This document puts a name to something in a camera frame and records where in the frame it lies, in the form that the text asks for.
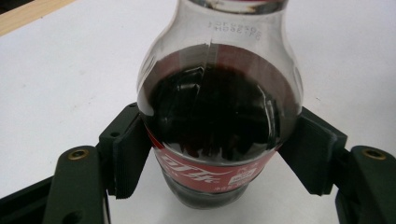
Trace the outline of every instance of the black plastic part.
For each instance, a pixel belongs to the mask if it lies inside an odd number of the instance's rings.
[[[303,108],[294,133],[280,155],[311,194],[332,191],[332,159],[344,150],[347,136]]]
[[[1,199],[0,223],[42,223],[51,180],[49,177]]]
[[[99,137],[98,149],[106,163],[106,188],[117,199],[129,198],[137,186],[151,142],[137,104],[126,106]]]
[[[395,158],[377,148],[353,147],[346,173],[354,192],[339,187],[336,207],[340,223],[395,224]]]
[[[95,147],[75,147],[59,158],[43,223],[110,223]]]

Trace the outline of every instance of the bottle neck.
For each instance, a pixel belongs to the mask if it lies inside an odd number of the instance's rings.
[[[216,11],[245,14],[264,15],[280,11],[286,7],[288,0],[182,0],[191,1],[201,7]]]

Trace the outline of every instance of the coca-cola bottle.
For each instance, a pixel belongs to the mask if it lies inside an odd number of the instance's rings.
[[[293,131],[302,85],[285,0],[178,0],[138,78],[138,107],[187,206],[238,199]]]

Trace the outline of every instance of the coca-cola logo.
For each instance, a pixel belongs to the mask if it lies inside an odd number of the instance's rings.
[[[161,159],[164,161],[164,165],[174,171],[174,175],[184,175],[194,181],[204,181],[206,183],[219,183],[221,175],[227,175],[226,173],[214,173],[196,166],[183,164],[176,161],[166,155],[162,155]]]

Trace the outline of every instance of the white surface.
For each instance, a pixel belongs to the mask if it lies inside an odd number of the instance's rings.
[[[0,198],[52,175],[67,149],[97,143],[136,100],[139,66],[175,6],[79,0],[0,37]],[[290,1],[304,106],[346,133],[347,148],[396,155],[395,11],[393,0]],[[110,209],[115,224],[333,224],[335,192],[309,195],[276,155],[237,202],[193,210],[170,192],[150,154],[133,197],[111,199]]]

